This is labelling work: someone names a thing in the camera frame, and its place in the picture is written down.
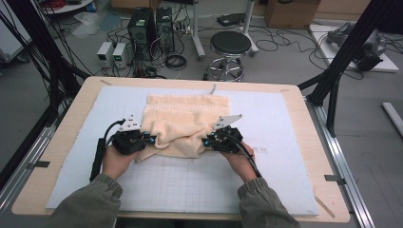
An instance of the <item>folded towel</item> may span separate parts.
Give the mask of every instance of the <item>folded towel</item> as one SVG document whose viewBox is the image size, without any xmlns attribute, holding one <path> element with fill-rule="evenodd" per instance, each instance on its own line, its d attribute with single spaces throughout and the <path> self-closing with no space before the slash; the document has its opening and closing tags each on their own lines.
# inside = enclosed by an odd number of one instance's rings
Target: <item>folded towel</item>
<svg viewBox="0 0 403 228">
<path fill-rule="evenodd" d="M 140 162 L 159 154 L 177 158 L 197 158 L 204 151 L 202 139 L 213 130 L 220 116 L 229 115 L 229 99 L 214 95 L 148 95 L 142 131 L 157 136 L 137 156 Z"/>
</svg>

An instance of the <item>sleeve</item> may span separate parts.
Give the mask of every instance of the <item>sleeve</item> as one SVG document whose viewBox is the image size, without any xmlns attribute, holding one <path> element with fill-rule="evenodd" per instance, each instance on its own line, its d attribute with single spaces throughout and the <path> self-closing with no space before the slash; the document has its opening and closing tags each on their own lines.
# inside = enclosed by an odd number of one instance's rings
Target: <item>sleeve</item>
<svg viewBox="0 0 403 228">
<path fill-rule="evenodd" d="M 300 227 L 265 179 L 248 181 L 238 190 L 238 196 L 243 228 Z"/>
<path fill-rule="evenodd" d="M 105 227 L 114 225 L 123 190 L 111 177 L 100 174 L 93 182 L 64 199 L 50 216 L 46 228 Z"/>
</svg>

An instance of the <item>person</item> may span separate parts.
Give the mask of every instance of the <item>person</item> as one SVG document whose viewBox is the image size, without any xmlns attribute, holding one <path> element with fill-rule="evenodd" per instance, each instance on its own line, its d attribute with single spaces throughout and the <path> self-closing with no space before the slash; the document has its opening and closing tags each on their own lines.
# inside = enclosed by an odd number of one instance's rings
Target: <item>person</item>
<svg viewBox="0 0 403 228">
<path fill-rule="evenodd" d="M 242 143 L 254 155 L 253 149 Z M 45 227 L 113 227 L 121 205 L 119 197 L 123 193 L 116 179 L 127 170 L 137 154 L 122 155 L 113 145 L 109 146 L 103 160 L 102 173 L 93 182 L 65 198 Z M 229 153 L 222 155 L 244 181 L 238 190 L 242 227 L 300 227 L 266 180 L 257 178 L 246 156 Z"/>
</svg>

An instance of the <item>black stool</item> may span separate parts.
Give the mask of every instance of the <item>black stool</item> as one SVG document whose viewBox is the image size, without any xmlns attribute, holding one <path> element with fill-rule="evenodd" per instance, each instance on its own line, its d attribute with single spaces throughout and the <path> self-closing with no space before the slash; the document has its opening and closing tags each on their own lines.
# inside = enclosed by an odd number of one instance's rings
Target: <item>black stool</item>
<svg viewBox="0 0 403 228">
<path fill-rule="evenodd" d="M 204 74 L 204 80 L 211 76 L 217 81 L 238 81 L 243 77 L 243 67 L 240 57 L 245 55 L 251 48 L 248 37 L 236 31 L 220 31 L 211 37 L 210 47 L 219 55 L 220 59 L 214 60 Z M 226 80 L 225 76 L 230 74 L 232 79 Z"/>
</svg>

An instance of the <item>floor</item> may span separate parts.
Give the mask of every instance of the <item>floor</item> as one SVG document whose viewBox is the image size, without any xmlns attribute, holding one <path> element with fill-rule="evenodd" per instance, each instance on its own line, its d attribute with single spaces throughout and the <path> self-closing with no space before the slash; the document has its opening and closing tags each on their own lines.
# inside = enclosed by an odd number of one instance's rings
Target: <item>floor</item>
<svg viewBox="0 0 403 228">
<path fill-rule="evenodd" d="M 110 10 L 98 11 L 101 17 L 98 33 L 85 39 L 71 34 L 79 24 L 74 23 L 73 13 L 60 17 L 62 29 L 67 33 L 67 41 L 83 64 L 94 74 L 103 75 L 97 56 L 95 55 L 102 42 L 106 40 L 107 32 L 118 28 L 120 19 Z M 203 61 L 198 61 L 190 34 L 182 38 L 183 46 L 177 42 L 177 50 L 187 60 L 183 70 L 161 68 L 158 74 L 168 79 L 201 80 L 206 66 L 217 57 L 209 49 L 209 38 L 215 29 L 221 27 L 215 22 L 215 17 L 200 20 L 201 43 L 206 51 Z M 339 25 L 340 22 L 323 22 Z M 264 28 L 260 17 L 252 20 L 250 35 L 259 45 L 260 51 L 254 57 L 245 56 L 242 64 L 245 67 L 243 83 L 291 84 L 298 85 L 318 75 L 326 67 L 323 59 L 311 56 L 314 66 L 309 60 L 314 43 L 301 36 L 310 36 L 307 30 L 278 31 Z M 276 46 L 270 43 L 269 32 L 284 33 L 292 43 L 279 36 L 274 39 Z M 398 39 L 402 36 L 390 36 Z M 387 51 L 387 56 L 400 68 L 403 67 L 401 54 Z M 3 169 L 13 152 L 27 136 L 40 115 L 48 105 L 47 92 L 39 73 L 34 66 L 20 64 L 16 61 L 0 68 L 0 169 Z M 403 139 L 394 127 L 392 121 L 381 106 L 384 102 L 392 103 L 397 113 L 403 116 L 403 71 L 396 73 L 366 72 L 361 74 L 348 71 L 351 76 L 344 75 L 340 81 L 336 110 L 336 137 L 355 177 L 355 182 L 371 213 L 374 225 L 377 227 L 403 228 Z M 304 95 L 312 92 L 313 88 L 302 91 Z M 14 215 L 10 209 L 0 215 L 0 227 L 42 227 L 47 218 L 24 217 Z M 138 219 L 126 227 L 168 227 L 169 222 L 163 220 Z M 302 223 L 302 227 L 357 227 L 355 218 L 345 224 L 314 224 Z M 234 227 L 234 223 L 212 221 L 190 221 L 186 227 Z"/>
</svg>

